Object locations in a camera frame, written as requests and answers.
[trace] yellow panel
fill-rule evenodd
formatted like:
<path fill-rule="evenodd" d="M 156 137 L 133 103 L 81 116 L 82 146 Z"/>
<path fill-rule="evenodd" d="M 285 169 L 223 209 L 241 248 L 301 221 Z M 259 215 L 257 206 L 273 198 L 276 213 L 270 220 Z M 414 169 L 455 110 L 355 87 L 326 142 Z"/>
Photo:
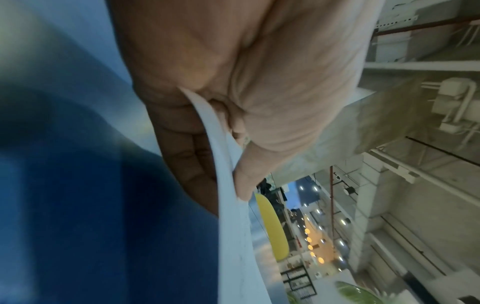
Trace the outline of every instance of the yellow panel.
<path fill-rule="evenodd" d="M 266 197 L 255 193 L 255 198 L 263 223 L 265 224 L 266 233 L 270 239 L 273 255 L 277 261 L 281 261 L 290 253 L 289 243 L 285 236 L 284 229 L 282 228 L 282 224 L 280 224 L 279 217 Z"/>

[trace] human hand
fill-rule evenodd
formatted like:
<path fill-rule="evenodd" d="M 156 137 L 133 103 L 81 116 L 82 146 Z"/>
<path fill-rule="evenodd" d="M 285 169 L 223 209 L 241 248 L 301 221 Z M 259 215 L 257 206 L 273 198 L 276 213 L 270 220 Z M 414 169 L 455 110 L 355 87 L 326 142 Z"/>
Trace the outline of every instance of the human hand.
<path fill-rule="evenodd" d="M 247 145 L 234 172 L 248 200 L 308 147 L 351 96 L 384 0 L 109 0 L 120 51 L 166 164 L 218 214 L 203 124 L 177 87 L 207 99 Z"/>

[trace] white paper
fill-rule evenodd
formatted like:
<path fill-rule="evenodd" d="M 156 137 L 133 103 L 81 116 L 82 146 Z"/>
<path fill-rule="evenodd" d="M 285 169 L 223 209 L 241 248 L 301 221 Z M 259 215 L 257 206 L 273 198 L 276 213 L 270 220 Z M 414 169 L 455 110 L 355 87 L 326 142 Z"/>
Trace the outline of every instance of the white paper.
<path fill-rule="evenodd" d="M 222 129 L 213 108 L 200 95 L 181 89 L 205 126 L 213 152 L 218 183 L 218 303 L 271 304 L 255 260 L 249 205 L 237 198 L 233 170 L 242 149 Z"/>

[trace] dark blue fabric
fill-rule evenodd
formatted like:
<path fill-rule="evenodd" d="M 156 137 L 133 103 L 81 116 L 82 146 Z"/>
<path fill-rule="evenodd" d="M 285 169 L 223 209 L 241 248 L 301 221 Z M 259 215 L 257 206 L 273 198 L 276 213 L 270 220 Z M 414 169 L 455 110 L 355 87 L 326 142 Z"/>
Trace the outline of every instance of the dark blue fabric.
<path fill-rule="evenodd" d="M 216 302 L 217 219 L 97 114 L 0 86 L 0 172 L 1 288 L 65 304 Z"/>

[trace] green leaf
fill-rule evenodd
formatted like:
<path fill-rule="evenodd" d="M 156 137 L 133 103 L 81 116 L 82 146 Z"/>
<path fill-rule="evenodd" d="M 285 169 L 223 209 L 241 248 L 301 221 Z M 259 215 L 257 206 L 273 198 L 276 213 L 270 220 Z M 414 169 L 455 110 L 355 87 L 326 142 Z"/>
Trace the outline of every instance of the green leaf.
<path fill-rule="evenodd" d="M 384 304 L 379 297 L 367 289 L 341 281 L 335 282 L 335 287 L 344 298 L 355 304 Z"/>

